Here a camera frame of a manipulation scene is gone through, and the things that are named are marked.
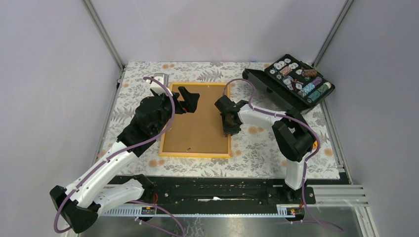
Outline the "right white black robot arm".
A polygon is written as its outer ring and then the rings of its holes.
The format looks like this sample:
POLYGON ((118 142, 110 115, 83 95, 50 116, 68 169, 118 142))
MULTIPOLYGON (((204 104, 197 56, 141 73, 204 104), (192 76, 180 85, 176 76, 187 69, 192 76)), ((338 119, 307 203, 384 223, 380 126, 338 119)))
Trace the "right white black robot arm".
POLYGON ((296 203, 303 197, 304 160, 313 150, 316 141, 314 133, 300 112, 297 110, 273 111, 253 106, 248 101, 238 103, 226 95, 221 96, 214 104, 222 119, 225 136, 235 135, 241 131, 241 125, 250 124, 272 131, 279 150, 287 159, 287 171, 284 199, 296 203))

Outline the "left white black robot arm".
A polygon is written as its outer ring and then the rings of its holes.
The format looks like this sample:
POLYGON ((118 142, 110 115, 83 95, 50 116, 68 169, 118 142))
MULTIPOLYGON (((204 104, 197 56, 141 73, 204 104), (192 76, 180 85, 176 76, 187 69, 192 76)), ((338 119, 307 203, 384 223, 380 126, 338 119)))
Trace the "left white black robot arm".
POLYGON ((155 200, 154 185, 143 174, 107 191, 103 188, 169 129, 176 114, 196 111, 200 95, 183 86, 178 90, 171 92, 166 87, 152 90, 153 95, 142 99, 129 125, 97 163, 66 187, 57 185, 51 189, 49 194, 57 210, 54 219, 57 233, 64 232, 58 228, 60 217, 75 233, 82 233, 114 207, 134 200, 142 203, 155 200))

